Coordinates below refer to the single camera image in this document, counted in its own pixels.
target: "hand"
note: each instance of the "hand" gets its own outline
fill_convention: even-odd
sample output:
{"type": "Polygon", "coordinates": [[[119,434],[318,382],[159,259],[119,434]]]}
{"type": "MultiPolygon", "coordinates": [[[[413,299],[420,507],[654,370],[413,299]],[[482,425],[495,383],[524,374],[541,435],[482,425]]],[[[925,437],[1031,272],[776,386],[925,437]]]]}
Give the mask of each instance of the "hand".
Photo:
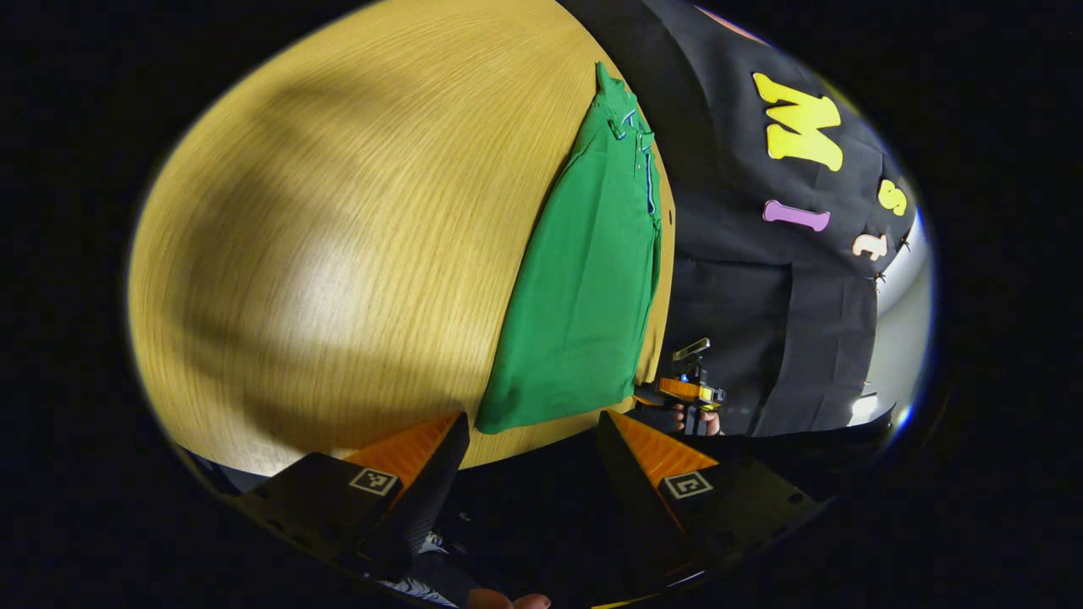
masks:
{"type": "MultiPolygon", "coordinates": [[[[674,406],[674,411],[675,411],[674,412],[674,418],[676,418],[677,420],[683,422],[684,420],[684,404],[677,404],[676,406],[674,406]]],[[[703,425],[702,422],[707,422],[707,433],[706,433],[706,436],[725,436],[725,433],[722,433],[722,424],[721,424],[720,420],[718,420],[718,413],[717,412],[705,413],[703,411],[700,411],[700,422],[701,422],[700,425],[703,425]]],[[[679,430],[683,430],[684,429],[684,424],[683,423],[678,423],[677,424],[677,429],[678,429],[678,431],[679,430]]]]}
{"type": "Polygon", "coordinates": [[[495,589],[475,587],[470,591],[467,609],[549,609],[549,597],[544,594],[527,594],[512,602],[495,589]]]}

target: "wooden table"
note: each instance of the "wooden table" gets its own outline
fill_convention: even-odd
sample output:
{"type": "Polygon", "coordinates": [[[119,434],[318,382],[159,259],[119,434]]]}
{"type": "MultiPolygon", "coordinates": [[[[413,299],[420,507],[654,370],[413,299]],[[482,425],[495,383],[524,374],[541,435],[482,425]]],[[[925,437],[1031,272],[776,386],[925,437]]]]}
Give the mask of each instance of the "wooden table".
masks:
{"type": "MultiPolygon", "coordinates": [[[[449,410],[472,420],[596,61],[621,78],[552,0],[384,0],[218,100],[165,164],[132,249],[131,338],[166,432],[273,475],[449,410]]],[[[641,379],[654,376],[673,264],[658,152],[664,272],[641,379]]],[[[472,429],[462,465],[597,419],[472,429]]]]}

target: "green polo shirt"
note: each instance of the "green polo shirt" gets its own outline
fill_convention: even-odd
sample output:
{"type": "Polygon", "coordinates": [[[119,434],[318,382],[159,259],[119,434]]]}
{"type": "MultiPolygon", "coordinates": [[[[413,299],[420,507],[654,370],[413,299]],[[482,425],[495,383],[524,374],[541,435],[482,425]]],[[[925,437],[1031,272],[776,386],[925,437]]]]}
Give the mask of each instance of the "green polo shirt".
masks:
{"type": "Polygon", "coordinates": [[[478,413],[484,433],[632,392],[658,283],[654,133],[598,63],[598,93],[531,235],[478,413]]]}

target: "pink foam piece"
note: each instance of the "pink foam piece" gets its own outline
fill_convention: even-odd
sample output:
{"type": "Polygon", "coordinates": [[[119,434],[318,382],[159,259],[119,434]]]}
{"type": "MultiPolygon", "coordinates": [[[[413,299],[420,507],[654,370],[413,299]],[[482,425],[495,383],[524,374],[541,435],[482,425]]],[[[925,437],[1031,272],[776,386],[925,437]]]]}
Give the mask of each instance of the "pink foam piece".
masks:
{"type": "Polygon", "coordinates": [[[782,222],[790,222],[792,224],[801,224],[819,233],[827,228],[827,222],[831,222],[831,211],[821,211],[819,213],[806,211],[795,207],[786,207],[772,198],[764,204],[764,219],[768,222],[781,220],[782,222]]]}

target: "white wall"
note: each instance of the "white wall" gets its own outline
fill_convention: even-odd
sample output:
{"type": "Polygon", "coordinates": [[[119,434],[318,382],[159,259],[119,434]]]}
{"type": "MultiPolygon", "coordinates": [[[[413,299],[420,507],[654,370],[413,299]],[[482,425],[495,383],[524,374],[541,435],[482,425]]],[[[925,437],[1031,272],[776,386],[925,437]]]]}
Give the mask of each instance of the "white wall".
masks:
{"type": "Polygon", "coordinates": [[[876,341],[863,394],[877,393],[872,412],[854,414],[850,425],[876,418],[895,402],[908,410],[919,389],[917,376],[925,361],[932,314],[932,263],[921,219],[911,230],[910,251],[884,271],[886,283],[877,296],[876,341]]]}

